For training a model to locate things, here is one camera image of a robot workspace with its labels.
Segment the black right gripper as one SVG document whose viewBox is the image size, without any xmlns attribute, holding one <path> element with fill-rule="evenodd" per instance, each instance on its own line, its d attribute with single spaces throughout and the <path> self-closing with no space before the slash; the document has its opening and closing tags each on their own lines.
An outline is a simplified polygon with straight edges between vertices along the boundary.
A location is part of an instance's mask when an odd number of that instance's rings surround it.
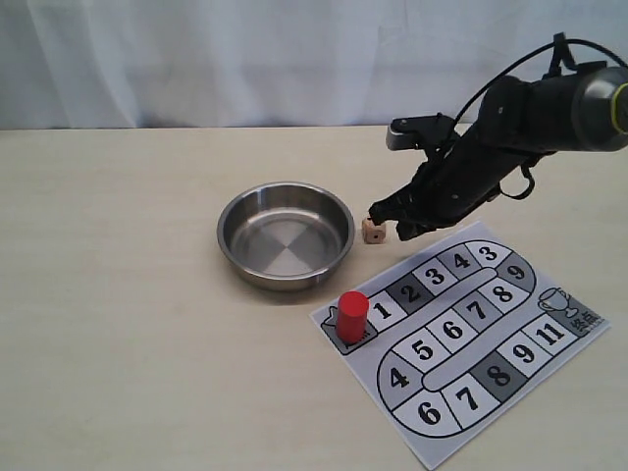
<svg viewBox="0 0 628 471">
<path fill-rule="evenodd" d="M 451 147 L 437 169 L 411 193 L 394 193 L 374 202 L 374 224 L 394 221 L 399 240 L 412 240 L 452 227 L 487 202 L 503 178 L 528 160 L 528 155 L 483 139 L 473 124 Z"/>
</svg>

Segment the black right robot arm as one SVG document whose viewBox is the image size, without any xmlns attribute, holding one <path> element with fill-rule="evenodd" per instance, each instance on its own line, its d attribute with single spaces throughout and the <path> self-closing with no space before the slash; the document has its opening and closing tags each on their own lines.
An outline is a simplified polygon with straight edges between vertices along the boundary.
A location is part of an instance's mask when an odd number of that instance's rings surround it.
<svg viewBox="0 0 628 471">
<path fill-rule="evenodd" d="M 526 179 L 557 152 L 615 152 L 627 145 L 627 70 L 601 67 L 537 81 L 506 76 L 485 93 L 476 121 L 457 133 L 442 113 L 398 118 L 388 149 L 427 159 L 409 183 L 374 202 L 376 225 L 396 223 L 401 240 L 453 227 L 502 193 L 514 170 Z"/>
</svg>

